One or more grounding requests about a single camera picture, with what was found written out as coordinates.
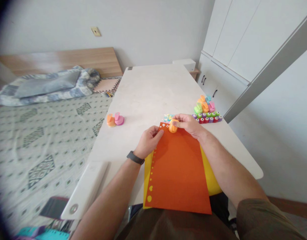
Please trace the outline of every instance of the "cabinet door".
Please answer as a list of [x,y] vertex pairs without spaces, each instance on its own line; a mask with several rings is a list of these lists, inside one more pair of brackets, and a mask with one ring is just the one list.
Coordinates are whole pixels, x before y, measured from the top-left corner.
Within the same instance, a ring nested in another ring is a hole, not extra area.
[[203,50],[213,56],[232,0],[215,1]]
[[259,3],[260,0],[232,0],[213,54],[225,66],[228,66]]
[[225,115],[246,89],[245,84],[224,71],[221,82],[217,85],[215,92],[212,93],[216,111],[219,111],[222,116]]
[[261,1],[228,67],[251,82],[307,16],[307,0]]
[[198,68],[201,71],[198,84],[206,95],[212,96],[224,70],[203,54],[200,56]]

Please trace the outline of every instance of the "wall socket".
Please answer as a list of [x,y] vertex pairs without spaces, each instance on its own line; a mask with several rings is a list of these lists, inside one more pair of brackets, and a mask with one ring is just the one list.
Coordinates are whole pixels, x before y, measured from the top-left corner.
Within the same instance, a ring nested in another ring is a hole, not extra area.
[[98,27],[91,27],[91,30],[92,30],[93,34],[94,34],[96,37],[101,37],[101,33],[100,33]]

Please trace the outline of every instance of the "person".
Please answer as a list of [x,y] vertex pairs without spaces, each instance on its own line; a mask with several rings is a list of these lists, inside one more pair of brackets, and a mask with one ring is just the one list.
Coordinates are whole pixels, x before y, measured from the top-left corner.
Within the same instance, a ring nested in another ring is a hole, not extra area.
[[[237,208],[240,239],[305,239],[283,213],[269,202],[258,182],[216,137],[191,115],[178,114],[174,118],[179,120],[173,123],[176,127],[184,128],[199,141],[222,191]],[[135,156],[145,159],[156,148],[163,135],[163,130],[158,130],[157,126],[152,126],[143,132],[133,152]],[[115,237],[128,207],[140,166],[130,158],[124,162],[83,216],[72,240]],[[212,215],[156,208],[141,209],[116,239],[237,239],[226,224],[228,219],[223,219],[227,209],[219,210],[220,204],[213,205],[212,197],[212,211],[217,210]]]

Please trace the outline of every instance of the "white wall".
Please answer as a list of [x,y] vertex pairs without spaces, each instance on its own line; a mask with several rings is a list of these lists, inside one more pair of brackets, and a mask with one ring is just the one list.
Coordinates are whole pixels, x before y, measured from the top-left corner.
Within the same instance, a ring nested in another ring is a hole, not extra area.
[[[114,47],[121,67],[198,62],[214,0],[13,1],[0,54]],[[90,29],[97,26],[102,37]]]
[[269,196],[307,203],[307,51],[230,124]]

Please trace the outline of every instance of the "pink object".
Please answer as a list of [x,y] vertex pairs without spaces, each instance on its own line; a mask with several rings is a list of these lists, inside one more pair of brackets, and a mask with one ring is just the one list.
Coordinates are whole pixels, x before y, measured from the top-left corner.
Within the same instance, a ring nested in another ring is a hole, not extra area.
[[216,110],[214,102],[210,101],[210,104],[208,104],[209,112],[214,112]]
[[114,115],[114,122],[116,125],[120,126],[124,123],[124,117],[123,116],[120,116],[120,113],[117,112],[115,115]]

